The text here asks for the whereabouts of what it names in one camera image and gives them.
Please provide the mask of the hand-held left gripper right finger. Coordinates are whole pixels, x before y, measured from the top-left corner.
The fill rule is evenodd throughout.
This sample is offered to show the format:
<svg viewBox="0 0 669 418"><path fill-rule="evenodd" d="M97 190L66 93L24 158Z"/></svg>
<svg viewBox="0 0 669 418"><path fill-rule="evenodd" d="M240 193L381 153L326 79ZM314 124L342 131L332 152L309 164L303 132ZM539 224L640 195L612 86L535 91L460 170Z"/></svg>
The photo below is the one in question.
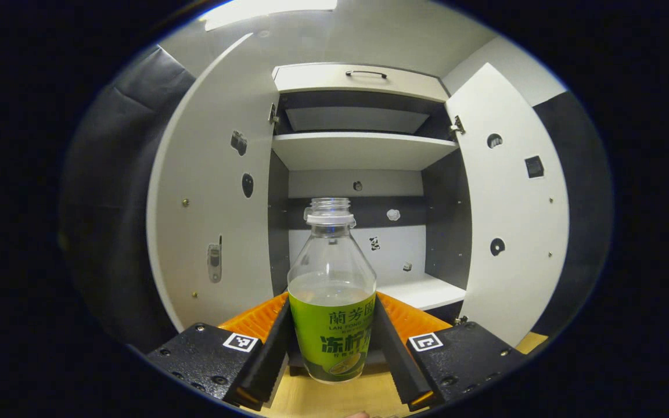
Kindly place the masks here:
<svg viewBox="0 0 669 418"><path fill-rule="evenodd" d="M411 411L462 402L526 362L525 354L474 321L449 325L380 292L372 331Z"/></svg>

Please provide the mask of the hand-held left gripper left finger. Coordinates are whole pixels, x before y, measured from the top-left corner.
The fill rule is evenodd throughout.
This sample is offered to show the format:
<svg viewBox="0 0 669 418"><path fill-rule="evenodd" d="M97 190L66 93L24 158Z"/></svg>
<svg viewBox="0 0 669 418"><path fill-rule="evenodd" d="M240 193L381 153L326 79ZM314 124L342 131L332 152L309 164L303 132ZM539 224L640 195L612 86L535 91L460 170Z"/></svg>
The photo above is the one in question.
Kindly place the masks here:
<svg viewBox="0 0 669 418"><path fill-rule="evenodd" d="M204 397L260 411L274 397L293 336L284 292L222 325L194 323L146 357Z"/></svg>

